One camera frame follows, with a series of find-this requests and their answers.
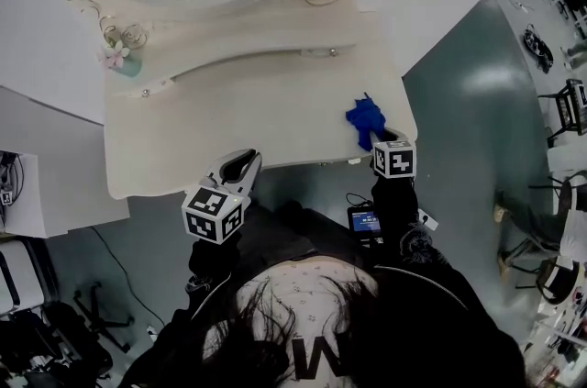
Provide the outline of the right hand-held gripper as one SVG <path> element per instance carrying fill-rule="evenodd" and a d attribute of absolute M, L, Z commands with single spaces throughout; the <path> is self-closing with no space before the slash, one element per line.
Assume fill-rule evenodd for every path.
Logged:
<path fill-rule="evenodd" d="M 389 129 L 380 136 L 372 132 L 371 144 L 373 169 L 381 177 L 416 177 L 416 148 L 406 135 Z"/>

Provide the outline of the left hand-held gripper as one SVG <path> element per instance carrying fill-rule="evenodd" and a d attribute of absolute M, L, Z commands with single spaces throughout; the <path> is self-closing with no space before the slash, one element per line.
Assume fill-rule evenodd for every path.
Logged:
<path fill-rule="evenodd" d="M 186 233 L 217 245 L 236 233 L 243 226 L 261 165 L 262 156 L 254 149 L 217 159 L 206 177 L 186 193 L 182 204 Z"/>

